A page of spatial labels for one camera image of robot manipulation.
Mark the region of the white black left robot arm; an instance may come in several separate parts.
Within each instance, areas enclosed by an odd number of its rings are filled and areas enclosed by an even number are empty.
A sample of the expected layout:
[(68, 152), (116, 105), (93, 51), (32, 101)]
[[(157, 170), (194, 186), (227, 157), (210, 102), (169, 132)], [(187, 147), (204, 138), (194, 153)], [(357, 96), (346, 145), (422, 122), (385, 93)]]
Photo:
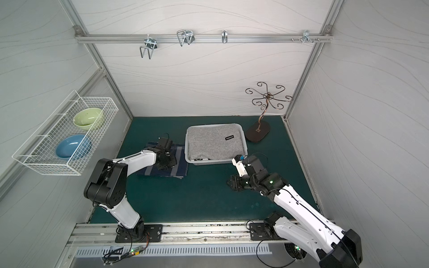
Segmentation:
[(98, 160), (84, 189), (84, 197), (112, 215), (118, 222), (120, 233), (130, 235), (133, 240), (142, 240), (146, 231), (142, 216), (127, 200), (127, 178), (145, 167), (156, 166), (160, 170), (174, 167), (177, 162), (170, 152), (172, 143), (170, 138), (161, 137), (156, 146), (146, 147), (138, 153)]

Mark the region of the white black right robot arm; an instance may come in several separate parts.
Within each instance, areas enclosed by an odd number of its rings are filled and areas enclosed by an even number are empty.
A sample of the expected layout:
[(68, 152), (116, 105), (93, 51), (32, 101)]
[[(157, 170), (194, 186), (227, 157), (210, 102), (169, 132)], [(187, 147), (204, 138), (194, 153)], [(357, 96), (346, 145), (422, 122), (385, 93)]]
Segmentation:
[(238, 174), (227, 181), (234, 192), (252, 190), (287, 211), (294, 222), (277, 212), (263, 223), (247, 223), (254, 241), (287, 240), (287, 253), (296, 260), (313, 257), (322, 268), (357, 268), (363, 261), (362, 240), (345, 231), (309, 205), (277, 173), (270, 173), (254, 155), (236, 155)]

